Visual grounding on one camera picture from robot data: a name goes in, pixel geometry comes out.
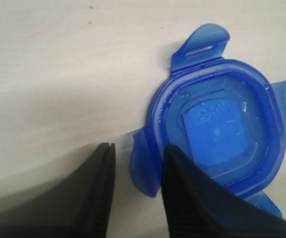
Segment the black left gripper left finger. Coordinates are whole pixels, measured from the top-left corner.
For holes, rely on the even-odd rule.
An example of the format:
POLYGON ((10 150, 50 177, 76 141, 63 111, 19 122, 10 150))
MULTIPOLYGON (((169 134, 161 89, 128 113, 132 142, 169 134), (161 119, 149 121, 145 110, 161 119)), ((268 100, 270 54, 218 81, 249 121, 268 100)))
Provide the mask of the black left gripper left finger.
POLYGON ((0 213, 0 238, 104 238, 116 177, 116 148, 101 143, 45 193, 0 213))

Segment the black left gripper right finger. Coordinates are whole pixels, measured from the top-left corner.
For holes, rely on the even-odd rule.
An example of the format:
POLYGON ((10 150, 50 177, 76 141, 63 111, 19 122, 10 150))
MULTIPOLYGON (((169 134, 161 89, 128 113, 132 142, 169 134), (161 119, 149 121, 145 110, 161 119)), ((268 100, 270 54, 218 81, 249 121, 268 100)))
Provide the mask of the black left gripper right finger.
POLYGON ((161 193, 171 238, 286 238, 286 220, 222 187, 176 145, 162 162, 161 193))

